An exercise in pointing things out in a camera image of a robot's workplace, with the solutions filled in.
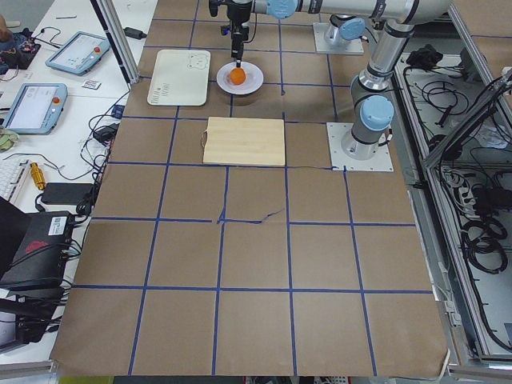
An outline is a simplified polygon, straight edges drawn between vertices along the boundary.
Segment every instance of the hand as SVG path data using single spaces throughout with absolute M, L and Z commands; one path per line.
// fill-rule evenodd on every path
M 13 37 L 13 33 L 7 28 L 6 20 L 0 15 L 0 42 L 8 42 Z

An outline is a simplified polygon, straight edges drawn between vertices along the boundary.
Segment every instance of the white desk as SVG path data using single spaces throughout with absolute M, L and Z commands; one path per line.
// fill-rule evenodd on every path
M 130 26 L 144 32 L 147 32 L 150 27 L 151 16 L 156 3 L 157 0 L 139 0 L 137 2 L 114 0 L 122 26 Z M 77 15 L 77 17 L 56 19 L 56 17 L 74 15 Z M 73 0 L 72 2 L 69 0 L 55 0 L 34 34 L 38 34 L 42 28 L 48 26 L 59 28 L 62 31 L 55 38 L 54 42 L 56 43 L 67 42 L 78 31 L 105 36 L 89 0 Z M 47 30 L 39 37 L 48 41 L 56 33 L 55 30 Z M 24 82 L 63 82 L 67 85 L 70 95 L 90 98 L 116 98 L 127 91 L 126 83 L 118 68 L 112 49 L 103 56 L 102 60 L 90 72 L 83 76 L 77 76 L 46 66 L 45 61 L 57 49 L 43 42 L 38 43 L 42 45 L 41 49 L 28 70 L 20 70 L 18 76 L 9 82 L 0 82 L 0 91 L 17 90 Z M 138 62 L 142 54 L 144 40 L 128 38 L 128 43 L 135 61 Z M 14 74 L 14 70 L 9 70 L 6 78 L 11 78 Z M 98 90 L 83 88 L 82 84 L 87 79 L 98 81 L 102 85 Z
M 156 6 L 157 0 L 114 0 L 116 10 L 123 26 L 143 30 L 147 32 L 150 21 Z M 77 15 L 72 19 L 56 19 L 56 17 Z M 96 14 L 94 13 L 89 0 L 55 0 L 48 13 L 45 15 L 35 33 L 41 28 L 53 26 L 59 28 L 62 33 L 56 37 L 56 42 L 65 42 L 79 30 L 104 36 Z M 43 36 L 49 40 L 53 36 L 49 30 Z M 130 48 L 134 54 L 135 61 L 140 59 L 144 41 L 129 39 Z M 55 49 L 42 44 L 36 58 L 28 70 L 20 70 L 18 76 L 10 82 L 0 82 L 0 107 L 12 105 L 18 90 L 24 82 L 62 82 L 68 87 L 68 98 L 64 105 L 64 111 L 60 116 L 54 130 L 48 135 L 23 135 L 16 145 L 5 153 L 0 154 L 4 159 L 16 153 L 39 153 L 44 154 L 49 160 L 61 168 L 61 172 L 69 178 L 76 177 L 86 172 L 90 166 L 80 159 L 80 149 L 90 133 L 87 125 L 90 118 L 97 114 L 104 114 L 106 110 L 125 92 L 128 87 L 124 81 L 118 64 L 112 51 L 109 51 L 103 60 L 97 64 L 91 72 L 85 76 L 76 76 L 65 72 L 52 70 L 45 65 L 45 60 L 52 55 Z M 10 70 L 5 78 L 14 74 Z M 86 79 L 93 79 L 102 83 L 98 90 L 82 88 Z M 108 125 L 117 120 L 105 118 L 102 125 Z M 104 148 L 97 142 L 89 144 L 92 155 L 103 153 Z M 45 166 L 45 160 L 40 157 L 30 157 L 36 161 L 44 173 L 47 182 L 66 182 L 55 170 Z M 75 182 L 91 182 L 91 174 L 83 176 Z M 18 196 L 16 206 L 25 212 L 34 212 L 34 199 L 39 191 L 27 178 L 22 193 Z M 66 209 L 73 212 L 71 206 L 52 206 L 52 210 Z M 81 226 L 74 231 L 74 238 L 82 242 L 86 226 Z M 65 278 L 73 280 L 78 260 L 69 261 L 66 265 Z M 63 308 L 57 309 L 56 316 L 63 312 Z M 45 334 L 38 343 L 31 343 L 27 346 L 17 348 L 0 354 L 0 364 L 13 364 L 22 362 L 43 362 L 48 360 L 51 349 L 54 345 L 57 333 Z

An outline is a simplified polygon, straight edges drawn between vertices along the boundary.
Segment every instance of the blue joint cap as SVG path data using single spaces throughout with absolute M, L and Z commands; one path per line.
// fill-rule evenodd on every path
M 267 0 L 266 14 L 275 18 L 288 18 L 295 13 L 298 0 Z
M 352 18 L 339 28 L 339 33 L 345 40 L 355 40 L 362 36 L 365 27 L 366 24 L 362 18 Z
M 362 123 L 373 132 L 385 130 L 393 120 L 393 104 L 384 96 L 370 96 L 366 99 L 360 111 Z

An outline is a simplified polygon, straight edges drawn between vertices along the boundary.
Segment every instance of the keyboard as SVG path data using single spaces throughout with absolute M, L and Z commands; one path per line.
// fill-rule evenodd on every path
M 0 196 L 14 203 L 30 173 L 29 160 L 16 158 L 0 161 Z

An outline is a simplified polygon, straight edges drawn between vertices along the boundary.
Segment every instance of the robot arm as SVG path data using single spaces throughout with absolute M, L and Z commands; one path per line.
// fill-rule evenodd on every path
M 233 41 L 232 56 L 242 60 L 243 41 L 236 35 L 247 26 L 250 12 L 288 18 L 294 12 L 342 14 L 386 20 L 384 31 L 368 65 L 350 87 L 355 105 L 353 124 L 344 151 L 353 158 L 370 158 L 382 132 L 389 126 L 394 108 L 383 96 L 394 67 L 414 32 L 414 25 L 434 20 L 445 13 L 452 0 L 210 0 L 210 12 L 218 5 L 228 6 Z
M 242 60 L 243 42 L 248 39 L 250 13 L 288 18 L 295 12 L 344 14 L 386 20 L 384 33 L 368 66 L 360 73 L 362 86 L 385 90 L 393 68 L 412 36 L 414 25 L 429 22 L 448 10 L 452 0 L 210 0 L 210 14 L 227 6 L 231 30 L 231 56 Z

